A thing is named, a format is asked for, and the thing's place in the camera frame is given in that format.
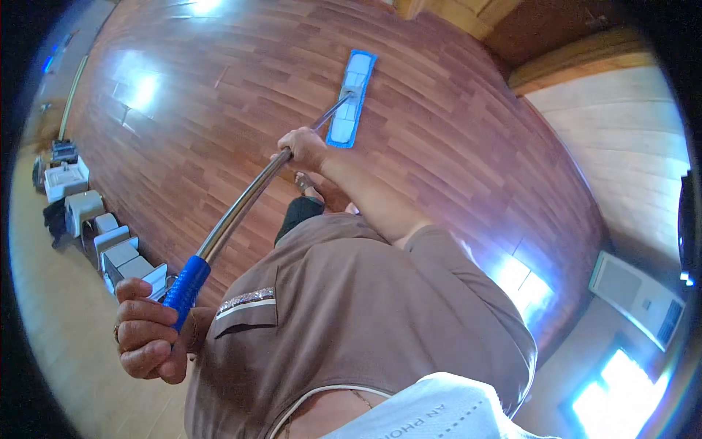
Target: right hand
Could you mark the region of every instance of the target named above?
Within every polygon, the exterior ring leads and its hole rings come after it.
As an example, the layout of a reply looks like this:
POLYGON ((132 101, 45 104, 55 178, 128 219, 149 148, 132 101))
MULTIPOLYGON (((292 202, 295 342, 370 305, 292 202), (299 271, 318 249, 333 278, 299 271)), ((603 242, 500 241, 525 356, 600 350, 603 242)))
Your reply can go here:
POLYGON ((303 172, 321 173, 322 164, 331 153, 324 140, 307 126, 292 130, 281 137, 278 140, 278 149, 284 148, 290 148, 293 152, 293 158, 288 165, 295 171, 303 172))
POLYGON ((190 338, 171 327, 178 312, 149 299, 151 284, 135 277, 117 284, 115 294, 119 360, 124 370, 134 378, 160 377, 169 384, 183 381, 190 338))

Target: blue handle grip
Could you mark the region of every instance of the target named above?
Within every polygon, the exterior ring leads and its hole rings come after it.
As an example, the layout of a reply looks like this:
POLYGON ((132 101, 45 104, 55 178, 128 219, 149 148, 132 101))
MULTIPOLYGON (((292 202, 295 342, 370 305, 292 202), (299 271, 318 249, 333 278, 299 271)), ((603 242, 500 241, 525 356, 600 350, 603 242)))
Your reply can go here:
POLYGON ((191 256, 173 283, 164 305, 178 311, 178 321, 173 325, 176 331, 180 332, 180 328, 183 327, 187 314, 209 275, 210 265, 199 256, 191 256))

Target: black pants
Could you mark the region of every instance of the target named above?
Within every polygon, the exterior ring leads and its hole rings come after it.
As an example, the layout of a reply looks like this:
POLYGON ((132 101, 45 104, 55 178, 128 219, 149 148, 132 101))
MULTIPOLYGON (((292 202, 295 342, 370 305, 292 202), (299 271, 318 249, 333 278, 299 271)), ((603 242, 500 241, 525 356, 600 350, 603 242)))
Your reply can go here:
POLYGON ((293 230, 296 225, 313 216, 322 215, 324 213, 324 203, 314 197, 298 197, 290 202, 288 211, 285 213, 283 226, 281 226, 278 235, 275 237, 275 244, 280 238, 285 236, 287 232, 293 230))

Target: metal mop pole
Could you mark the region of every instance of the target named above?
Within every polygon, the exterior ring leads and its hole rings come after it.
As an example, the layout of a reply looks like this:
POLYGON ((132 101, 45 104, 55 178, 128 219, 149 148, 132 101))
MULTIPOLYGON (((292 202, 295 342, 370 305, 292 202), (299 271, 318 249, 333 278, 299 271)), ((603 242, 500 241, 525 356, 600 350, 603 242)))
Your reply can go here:
MULTIPOLYGON (((317 131, 324 125, 334 112, 346 102, 353 93, 344 95, 336 104, 327 110, 319 119, 314 121, 310 128, 317 131)), ((219 254, 229 239, 229 236, 234 232, 234 229, 244 219, 246 213, 251 209, 253 203, 263 193, 271 180, 278 174, 278 171, 287 163, 293 156, 290 148, 283 149, 253 180, 246 188, 241 197, 229 208, 226 214, 219 220, 214 229, 210 232, 205 242, 200 247, 200 250, 194 256, 188 259, 185 267, 180 272, 178 279, 171 287, 171 290, 164 301, 165 306, 170 306, 178 311, 178 321, 173 326, 180 332, 183 327, 187 314, 190 308, 193 307, 197 294, 200 288, 207 280, 210 274, 210 264, 219 254)))

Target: brown shirt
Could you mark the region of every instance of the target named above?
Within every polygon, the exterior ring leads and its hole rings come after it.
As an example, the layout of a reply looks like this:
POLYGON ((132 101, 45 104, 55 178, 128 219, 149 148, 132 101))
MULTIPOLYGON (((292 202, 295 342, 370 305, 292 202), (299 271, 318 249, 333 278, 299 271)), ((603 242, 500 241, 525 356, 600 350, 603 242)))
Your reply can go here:
POLYGON ((305 394, 394 395, 433 372, 491 384, 512 415, 536 345, 507 295, 429 225, 404 250, 363 218, 308 219, 227 291, 197 358, 191 438, 268 438, 305 394))

